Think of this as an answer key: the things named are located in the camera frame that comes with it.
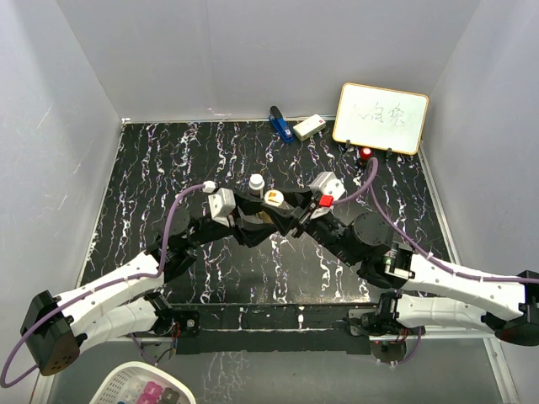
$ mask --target black marble table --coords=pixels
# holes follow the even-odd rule
[[[267,187],[302,187],[333,171],[348,192],[365,181],[355,168],[359,150],[346,151],[331,138],[333,122],[310,141],[285,144],[268,122],[136,124],[124,129],[103,209],[84,269],[83,284],[127,263],[162,228],[175,195],[206,180],[246,189],[252,173]],[[417,156],[377,152],[374,182],[382,206],[426,249],[448,259],[446,245]],[[208,211],[206,195],[183,204]],[[336,207],[351,221],[374,209],[368,197]],[[370,289],[357,268],[344,266],[309,236],[278,234],[249,249],[233,238],[207,244],[188,274],[165,288],[171,303],[367,302]]]

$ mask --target whiteboard stand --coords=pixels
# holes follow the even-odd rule
[[[340,94],[333,139],[348,145],[416,154],[429,97],[347,82]]]

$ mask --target metal frame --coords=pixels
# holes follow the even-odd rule
[[[324,116],[323,118],[325,120],[334,120],[334,117]],[[262,121],[262,120],[235,119],[234,121]],[[120,134],[118,146],[120,145],[121,139],[124,134],[124,127],[125,125],[128,125],[128,124],[135,124],[135,122],[131,122],[131,119],[129,118],[122,119],[122,131]],[[119,150],[119,147],[117,147],[116,149],[116,156],[117,156],[118,150]],[[447,245],[450,260],[453,263],[460,265],[461,259],[458,256],[458,252],[456,250],[456,244],[453,240],[451,231],[449,230],[449,225],[446,219],[446,215],[444,213],[442,204],[440,202],[440,196],[435,186],[435,181],[432,177],[432,172],[430,171],[429,163],[424,154],[423,144],[421,144],[419,147],[418,157],[424,171],[424,176],[427,182],[427,187],[429,188],[430,197],[435,207],[436,216],[440,223],[440,229],[442,230],[442,235]],[[104,190],[101,207],[104,202],[106,191],[107,191],[107,188],[105,188]],[[96,218],[96,226],[97,226],[98,220],[99,220],[99,215]],[[90,249],[91,249],[91,242],[88,246],[86,259],[88,259],[88,256],[90,254]],[[82,281],[83,270],[84,270],[84,265],[81,268],[80,274],[77,279],[77,287],[80,285]],[[511,378],[510,371],[506,364],[504,353],[501,349],[498,339],[484,332],[479,332],[476,330],[467,330],[464,328],[426,327],[426,329],[427,329],[427,333],[424,335],[424,339],[482,338],[485,344],[485,349],[487,351],[487,355],[488,355],[488,358],[489,358],[489,361],[490,361],[490,364],[494,373],[494,378],[496,379],[496,383],[498,385],[503,403],[504,404],[520,404],[520,400],[516,393],[515,385]],[[393,339],[393,338],[394,337],[391,337],[391,336],[389,337],[384,336],[384,337],[379,337],[379,338],[371,338],[371,340],[383,341],[386,339]],[[170,343],[170,338],[143,338],[141,342],[142,343]],[[46,404],[48,400],[48,396],[51,392],[53,381],[54,381],[54,376],[44,377],[44,376],[39,375],[35,384],[34,392],[30,399],[30,404]]]

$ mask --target gray wall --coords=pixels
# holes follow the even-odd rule
[[[53,0],[0,6],[0,364],[32,297],[73,288],[120,120]],[[21,349],[8,379],[33,364]],[[25,403],[37,372],[0,402]]]
[[[430,98],[424,145],[458,252],[496,274],[539,272],[538,38],[538,2],[483,2]],[[504,351],[537,403],[539,348]]]
[[[430,93],[478,0],[57,0],[134,121],[335,114],[345,82]]]

